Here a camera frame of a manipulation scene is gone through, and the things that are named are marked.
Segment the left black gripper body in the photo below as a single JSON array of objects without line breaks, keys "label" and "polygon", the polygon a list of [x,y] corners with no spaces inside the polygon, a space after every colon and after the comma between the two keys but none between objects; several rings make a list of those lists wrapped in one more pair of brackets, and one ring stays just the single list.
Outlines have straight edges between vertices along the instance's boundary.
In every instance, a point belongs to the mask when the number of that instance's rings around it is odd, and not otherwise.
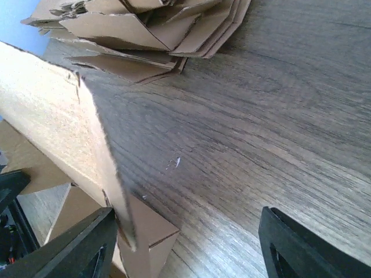
[{"label": "left black gripper body", "polygon": [[21,170],[1,174],[1,265],[11,265],[39,249],[18,195],[31,178]]}]

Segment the brown cardboard box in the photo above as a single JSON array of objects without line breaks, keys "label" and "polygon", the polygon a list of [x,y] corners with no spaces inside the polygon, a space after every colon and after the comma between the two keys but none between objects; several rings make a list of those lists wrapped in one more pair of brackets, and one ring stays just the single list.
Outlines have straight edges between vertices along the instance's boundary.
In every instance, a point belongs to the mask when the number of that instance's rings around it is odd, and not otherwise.
[{"label": "brown cardboard box", "polygon": [[46,241],[111,206],[119,226],[112,277],[158,277],[179,230],[124,184],[81,76],[1,43],[1,116],[5,172],[31,177],[23,193],[69,185]]}]

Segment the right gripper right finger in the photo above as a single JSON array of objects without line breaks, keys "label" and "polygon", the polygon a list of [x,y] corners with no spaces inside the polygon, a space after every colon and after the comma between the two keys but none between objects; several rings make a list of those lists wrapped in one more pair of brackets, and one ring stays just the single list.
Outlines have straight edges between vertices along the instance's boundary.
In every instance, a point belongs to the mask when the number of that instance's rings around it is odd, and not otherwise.
[{"label": "right gripper right finger", "polygon": [[263,207],[259,239],[268,277],[370,277],[370,266],[277,208]]}]

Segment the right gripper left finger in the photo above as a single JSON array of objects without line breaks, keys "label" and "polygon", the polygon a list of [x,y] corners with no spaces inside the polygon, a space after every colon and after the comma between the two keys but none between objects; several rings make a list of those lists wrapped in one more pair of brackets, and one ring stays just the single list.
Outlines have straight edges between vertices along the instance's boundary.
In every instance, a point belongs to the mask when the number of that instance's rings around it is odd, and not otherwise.
[{"label": "right gripper left finger", "polygon": [[116,244],[114,210],[100,208],[1,271],[1,277],[108,277]]}]

